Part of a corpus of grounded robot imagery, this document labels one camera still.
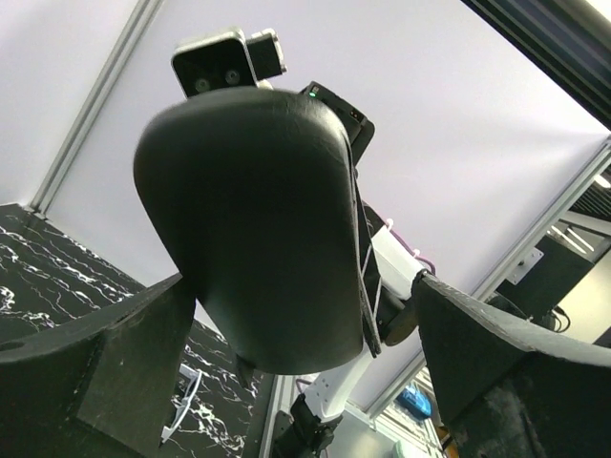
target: fluorescent light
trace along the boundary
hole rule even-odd
[[[552,226],[552,230],[555,233],[557,233],[559,236],[561,236],[563,239],[568,241],[571,244],[571,246],[573,246],[576,250],[578,250],[579,252],[583,253],[584,255],[587,255],[587,253],[585,252],[585,250],[583,248],[581,248],[579,245],[574,243],[571,239],[566,237],[566,234],[564,234],[562,231],[560,231],[556,226]]]
[[[611,21],[611,2],[609,0],[586,0],[590,5],[596,8],[600,14]]]
[[[573,229],[571,229],[570,227],[566,228],[566,232],[568,232],[569,234],[571,234],[574,238],[576,238],[577,240],[579,240],[581,243],[583,243],[583,245],[585,245],[585,247],[590,250],[590,251],[594,251],[594,247],[589,244],[587,241],[585,241],[582,237],[579,236],[579,234],[577,232],[575,232]]]
[[[611,188],[611,183],[609,182],[609,180],[607,178],[603,177],[602,175],[596,175],[594,177],[594,181],[596,181],[598,183],[598,185],[603,187],[604,189]]]

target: marble surface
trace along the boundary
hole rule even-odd
[[[0,206],[0,343],[59,326],[142,288],[48,222],[17,205]],[[201,386],[158,456],[241,456],[261,379],[241,388],[226,341],[198,322],[183,362],[201,370]],[[175,405],[186,383],[180,376]]]

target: camera lens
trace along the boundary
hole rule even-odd
[[[210,83],[205,78],[199,78],[195,81],[195,90],[198,93],[206,93],[210,91]]]
[[[236,86],[240,83],[240,74],[235,70],[228,70],[225,74],[225,81],[230,86]]]

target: blue object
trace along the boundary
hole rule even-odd
[[[431,401],[415,385],[408,385],[397,397],[397,402],[417,420],[424,421],[431,418]]]

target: white partition panel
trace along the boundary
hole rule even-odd
[[[33,198],[136,3],[0,2],[0,204]]]
[[[364,199],[394,219],[441,279],[467,292],[608,134],[458,0],[167,1],[50,212],[140,281],[175,267],[138,202],[134,148],[149,119],[182,100],[169,63],[175,44],[229,25],[276,29],[288,66],[276,86],[298,90],[316,79],[373,120],[376,137],[359,167]],[[418,348],[409,339],[387,350],[353,401],[371,404]]]

